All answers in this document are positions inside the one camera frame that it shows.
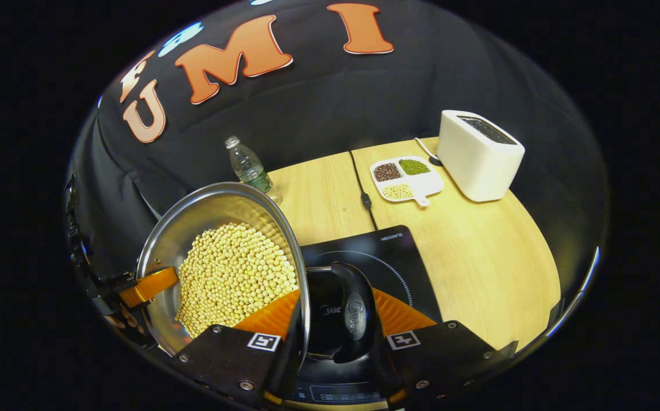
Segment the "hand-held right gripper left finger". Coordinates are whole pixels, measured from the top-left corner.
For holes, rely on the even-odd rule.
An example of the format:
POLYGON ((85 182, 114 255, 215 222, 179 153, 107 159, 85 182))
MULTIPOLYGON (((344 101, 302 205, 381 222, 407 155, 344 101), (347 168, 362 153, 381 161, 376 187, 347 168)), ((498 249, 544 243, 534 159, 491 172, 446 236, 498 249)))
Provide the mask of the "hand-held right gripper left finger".
POLYGON ((212 396, 244 408, 275 408, 300 367, 300 291, 289 292, 231 328, 211 325, 172 366, 212 396))

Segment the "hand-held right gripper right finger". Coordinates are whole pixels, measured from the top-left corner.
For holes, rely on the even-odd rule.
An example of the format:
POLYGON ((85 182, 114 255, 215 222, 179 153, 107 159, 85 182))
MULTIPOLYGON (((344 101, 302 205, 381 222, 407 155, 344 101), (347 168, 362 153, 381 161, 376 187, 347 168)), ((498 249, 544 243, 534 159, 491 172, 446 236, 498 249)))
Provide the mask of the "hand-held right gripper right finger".
POLYGON ((457 320, 437 323, 410 305, 373 289, 383 340, 383 377, 390 408, 435 408, 505 371, 518 341, 500 349, 457 320))

